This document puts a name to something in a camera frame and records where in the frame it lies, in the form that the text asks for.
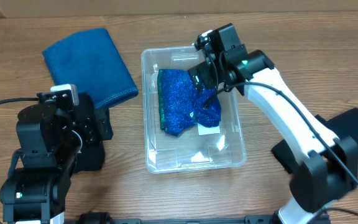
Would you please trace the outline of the blue sequin cloth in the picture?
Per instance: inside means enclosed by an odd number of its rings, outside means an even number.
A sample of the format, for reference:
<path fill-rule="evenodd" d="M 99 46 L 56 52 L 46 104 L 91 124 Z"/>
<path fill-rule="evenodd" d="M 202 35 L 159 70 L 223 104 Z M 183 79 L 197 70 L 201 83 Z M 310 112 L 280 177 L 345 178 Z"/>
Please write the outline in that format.
<path fill-rule="evenodd" d="M 221 121 L 215 89 L 198 91 L 186 70 L 161 69 L 157 75 L 160 129 L 172 136 L 200 124 L 214 128 Z"/>

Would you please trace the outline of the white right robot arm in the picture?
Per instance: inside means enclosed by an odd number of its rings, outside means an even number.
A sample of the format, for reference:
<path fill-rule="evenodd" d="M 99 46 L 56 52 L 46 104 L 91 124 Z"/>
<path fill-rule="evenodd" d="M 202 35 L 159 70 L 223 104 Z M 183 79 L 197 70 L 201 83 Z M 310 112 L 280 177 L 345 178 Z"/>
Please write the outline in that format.
<path fill-rule="evenodd" d="M 233 24 L 200 34 L 193 43 L 205 61 L 189 69 L 198 91 L 237 89 L 257 105 L 288 144 L 298 168 L 292 198 L 277 213 L 279 223 L 313 223 L 358 186 L 358 145 L 338 137 L 291 92 L 261 50 L 248 52 Z"/>

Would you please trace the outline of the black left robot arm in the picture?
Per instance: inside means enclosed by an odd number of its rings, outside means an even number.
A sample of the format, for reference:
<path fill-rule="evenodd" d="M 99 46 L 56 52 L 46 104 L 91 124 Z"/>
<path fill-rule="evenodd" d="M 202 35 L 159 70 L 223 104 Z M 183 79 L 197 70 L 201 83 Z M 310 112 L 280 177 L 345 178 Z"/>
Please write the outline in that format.
<path fill-rule="evenodd" d="M 21 147 L 0 189 L 4 222 L 50 223 L 65 211 L 72 175 L 102 169 L 103 142 L 113 136 L 109 110 L 86 93 L 78 100 L 67 90 L 38 93 L 37 104 L 18 113 Z"/>

